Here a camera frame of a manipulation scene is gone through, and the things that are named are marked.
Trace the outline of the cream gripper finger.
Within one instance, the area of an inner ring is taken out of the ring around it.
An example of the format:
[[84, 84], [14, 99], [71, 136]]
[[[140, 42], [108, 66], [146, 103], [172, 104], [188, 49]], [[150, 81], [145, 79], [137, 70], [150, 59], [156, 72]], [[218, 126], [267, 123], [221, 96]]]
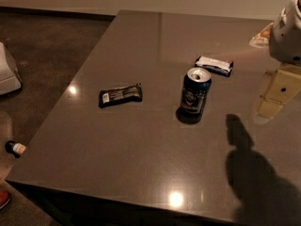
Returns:
[[301, 91], [301, 68], [293, 64], [282, 64], [271, 76], [256, 112], [263, 118], [275, 115]]
[[267, 25], [260, 33], [255, 35], [249, 42], [249, 45], [255, 48], [265, 48], [269, 45], [270, 32], [273, 24]]

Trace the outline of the white robot base on floor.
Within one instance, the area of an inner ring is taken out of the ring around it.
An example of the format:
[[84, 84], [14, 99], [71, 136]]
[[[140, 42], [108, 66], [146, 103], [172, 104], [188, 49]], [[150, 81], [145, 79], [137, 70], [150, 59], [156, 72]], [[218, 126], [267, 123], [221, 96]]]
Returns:
[[0, 95], [22, 87], [16, 62], [7, 47], [0, 42]]

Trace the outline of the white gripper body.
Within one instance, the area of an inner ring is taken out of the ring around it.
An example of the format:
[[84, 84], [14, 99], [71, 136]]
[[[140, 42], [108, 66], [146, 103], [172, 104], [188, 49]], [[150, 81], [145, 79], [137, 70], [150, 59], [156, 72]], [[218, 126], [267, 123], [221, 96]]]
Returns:
[[270, 56], [289, 64], [301, 64], [301, 4], [290, 0], [273, 22]]

